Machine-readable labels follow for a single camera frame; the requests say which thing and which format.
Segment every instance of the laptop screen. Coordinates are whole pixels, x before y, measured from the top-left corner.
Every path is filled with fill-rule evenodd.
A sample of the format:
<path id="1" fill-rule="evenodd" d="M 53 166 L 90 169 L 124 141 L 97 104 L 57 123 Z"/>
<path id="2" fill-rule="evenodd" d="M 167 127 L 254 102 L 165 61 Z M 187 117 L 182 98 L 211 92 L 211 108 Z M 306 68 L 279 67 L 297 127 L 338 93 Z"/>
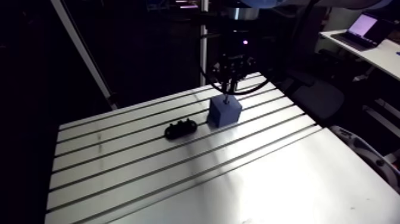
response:
<path id="1" fill-rule="evenodd" d="M 350 27 L 348 30 L 349 33 L 353 35 L 357 35 L 359 37 L 364 37 L 365 34 L 373 27 L 373 25 L 377 22 L 376 18 L 372 18 L 365 14 L 362 14 Z"/>

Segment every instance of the metal worktable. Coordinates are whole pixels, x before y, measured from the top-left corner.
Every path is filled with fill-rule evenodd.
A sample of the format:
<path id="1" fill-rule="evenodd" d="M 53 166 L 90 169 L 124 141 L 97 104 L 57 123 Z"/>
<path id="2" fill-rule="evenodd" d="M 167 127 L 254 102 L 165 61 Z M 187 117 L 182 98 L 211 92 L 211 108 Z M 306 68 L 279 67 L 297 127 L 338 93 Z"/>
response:
<path id="1" fill-rule="evenodd" d="M 249 75 L 239 89 L 264 78 Z M 399 195 L 272 84 L 206 124 L 210 86 L 60 126 L 46 224 L 400 223 Z M 163 138 L 190 119 L 196 133 Z"/>

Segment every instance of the dark background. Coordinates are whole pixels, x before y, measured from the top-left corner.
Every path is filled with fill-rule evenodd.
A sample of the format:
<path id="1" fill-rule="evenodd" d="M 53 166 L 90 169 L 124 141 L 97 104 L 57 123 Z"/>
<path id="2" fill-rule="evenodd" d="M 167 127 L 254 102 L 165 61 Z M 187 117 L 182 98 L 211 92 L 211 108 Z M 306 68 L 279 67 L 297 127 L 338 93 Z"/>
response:
<path id="1" fill-rule="evenodd" d="M 50 1 L 2 1 L 0 46 L 5 223 L 43 223 L 58 125 L 109 108 Z"/>

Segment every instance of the white desk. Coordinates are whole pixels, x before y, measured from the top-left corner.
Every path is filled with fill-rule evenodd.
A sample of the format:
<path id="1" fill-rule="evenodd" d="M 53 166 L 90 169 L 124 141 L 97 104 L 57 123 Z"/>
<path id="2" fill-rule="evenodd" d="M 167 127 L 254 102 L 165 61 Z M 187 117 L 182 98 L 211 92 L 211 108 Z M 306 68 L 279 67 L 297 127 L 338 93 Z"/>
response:
<path id="1" fill-rule="evenodd" d="M 385 71 L 387 74 L 393 76 L 394 78 L 400 80 L 400 55 L 396 52 L 400 52 L 400 45 L 394 43 L 388 39 L 385 39 L 378 47 L 366 51 L 359 51 L 346 43 L 338 41 L 331 37 L 331 35 L 343 33 L 345 30 L 334 30 L 321 32 L 320 34 L 325 38 L 333 41 L 337 45 L 345 48 L 351 53 L 363 58 L 370 64 L 376 66 L 377 68 Z"/>
<path id="2" fill-rule="evenodd" d="M 263 80 L 250 75 L 239 89 Z M 400 222 L 399 195 L 275 86 L 238 97 L 238 123 L 220 129 L 205 122 L 217 94 L 203 86 L 60 126 L 45 223 L 240 223 L 253 217 L 258 196 L 266 201 L 254 212 L 287 213 L 282 222 L 293 214 L 302 222 Z M 163 138 L 187 117 L 196 133 Z M 240 217 L 231 216 L 237 208 Z M 349 214 L 336 217 L 342 211 Z"/>

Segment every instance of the black object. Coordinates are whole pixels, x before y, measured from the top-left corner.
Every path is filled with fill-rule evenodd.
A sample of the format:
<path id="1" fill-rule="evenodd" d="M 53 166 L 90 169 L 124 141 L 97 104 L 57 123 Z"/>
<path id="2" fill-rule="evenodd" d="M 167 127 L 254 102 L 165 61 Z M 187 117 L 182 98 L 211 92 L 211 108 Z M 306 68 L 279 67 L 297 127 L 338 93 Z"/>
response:
<path id="1" fill-rule="evenodd" d="M 170 124 L 170 126 L 165 129 L 164 136 L 168 140 L 174 140 L 184 135 L 194 133 L 196 130 L 197 123 L 193 120 L 187 119 L 185 122 L 180 120 L 176 125 Z"/>

